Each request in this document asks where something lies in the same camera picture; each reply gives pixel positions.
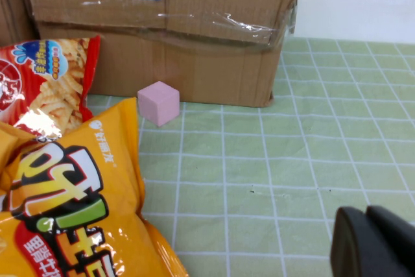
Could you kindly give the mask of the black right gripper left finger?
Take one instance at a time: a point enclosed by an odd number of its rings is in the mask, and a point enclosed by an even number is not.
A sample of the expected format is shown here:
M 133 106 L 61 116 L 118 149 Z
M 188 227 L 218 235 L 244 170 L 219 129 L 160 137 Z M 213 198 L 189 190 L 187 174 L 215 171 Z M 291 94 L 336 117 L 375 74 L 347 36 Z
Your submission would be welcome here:
M 333 276 L 391 276 L 394 255 L 372 221 L 360 210 L 337 210 L 330 262 Z

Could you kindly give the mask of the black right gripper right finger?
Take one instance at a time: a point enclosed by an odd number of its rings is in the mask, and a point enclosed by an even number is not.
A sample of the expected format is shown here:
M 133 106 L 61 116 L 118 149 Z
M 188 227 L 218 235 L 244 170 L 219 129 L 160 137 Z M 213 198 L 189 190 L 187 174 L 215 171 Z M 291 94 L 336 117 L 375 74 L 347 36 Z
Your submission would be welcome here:
M 376 225 L 389 249 L 414 276 L 414 225 L 382 206 L 368 206 L 366 215 Z

